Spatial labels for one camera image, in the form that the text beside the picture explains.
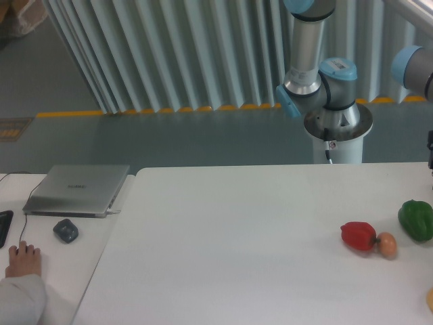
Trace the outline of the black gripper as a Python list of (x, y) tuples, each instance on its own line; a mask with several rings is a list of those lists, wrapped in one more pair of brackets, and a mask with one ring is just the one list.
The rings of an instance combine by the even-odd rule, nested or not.
[(428, 132), (427, 148), (429, 149), (428, 168), (433, 169), (433, 130)]

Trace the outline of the white sleeved forearm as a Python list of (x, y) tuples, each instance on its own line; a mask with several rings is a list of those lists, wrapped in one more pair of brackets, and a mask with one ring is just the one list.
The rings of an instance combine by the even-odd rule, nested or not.
[(40, 276), (1, 280), (1, 324), (38, 324), (46, 304), (45, 283)]

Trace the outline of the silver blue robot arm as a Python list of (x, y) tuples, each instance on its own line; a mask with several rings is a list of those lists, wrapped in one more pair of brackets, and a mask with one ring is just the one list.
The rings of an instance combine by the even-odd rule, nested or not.
[[(290, 69), (275, 92), (290, 117), (306, 114), (304, 129), (313, 141), (314, 163), (360, 164), (363, 140), (373, 117), (355, 103), (357, 67), (346, 58), (319, 62), (325, 21), (336, 1), (283, 1), (294, 17)], [(384, 1), (432, 37), (432, 1)], [(411, 45), (391, 66), (394, 80), (432, 102), (432, 50)]]

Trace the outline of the person's bare hand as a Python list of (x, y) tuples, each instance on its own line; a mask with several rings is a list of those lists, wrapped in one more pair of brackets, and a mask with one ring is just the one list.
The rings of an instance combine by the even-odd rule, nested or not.
[(6, 278), (18, 278), (27, 275), (42, 275), (42, 258), (40, 248), (20, 241), (18, 246), (9, 248), (9, 265), (5, 269)]

